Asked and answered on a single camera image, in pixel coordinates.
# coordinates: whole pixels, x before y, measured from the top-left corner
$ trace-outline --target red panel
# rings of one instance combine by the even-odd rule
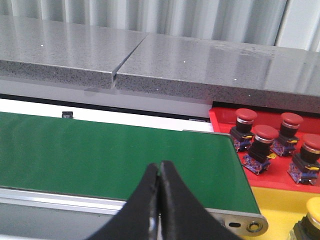
[[[235,126],[237,116],[236,110],[233,108],[214,107],[209,111],[210,120],[215,132],[229,133],[231,127]],[[256,111],[257,118],[253,125],[269,125],[277,130],[280,129],[282,122],[280,113]],[[302,145],[302,136],[306,133],[320,135],[320,119],[314,117],[302,116],[304,121],[300,124],[296,137],[300,138],[296,146],[297,153]],[[246,152],[239,152],[239,158],[243,161],[243,156]],[[291,156],[276,157],[271,159],[271,165],[266,172],[260,175],[255,175],[245,167],[244,172],[251,186],[264,187],[272,189],[282,189],[291,191],[301,191],[310,193],[320,193],[320,176],[315,185],[295,184],[290,175],[287,173]]]

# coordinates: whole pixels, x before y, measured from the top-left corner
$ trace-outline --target green conveyor belt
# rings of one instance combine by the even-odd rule
[[[2,187],[126,200],[162,160],[206,208],[260,213],[226,135],[0,112]]]

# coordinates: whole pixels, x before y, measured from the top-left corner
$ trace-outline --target gray speckled slab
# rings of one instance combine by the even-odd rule
[[[149,34],[118,70],[116,88],[320,113],[320,54]]]
[[[108,89],[146,35],[0,15],[0,76]]]

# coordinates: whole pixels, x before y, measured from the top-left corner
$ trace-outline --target corrugated metal wall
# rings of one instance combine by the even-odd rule
[[[0,0],[0,14],[320,51],[320,0]]]

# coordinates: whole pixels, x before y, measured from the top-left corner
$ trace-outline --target yellow panel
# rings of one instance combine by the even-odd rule
[[[320,197],[320,193],[263,187],[252,187],[252,191],[269,229],[261,236],[243,237],[245,240],[286,240],[295,223],[307,214],[307,201]]]

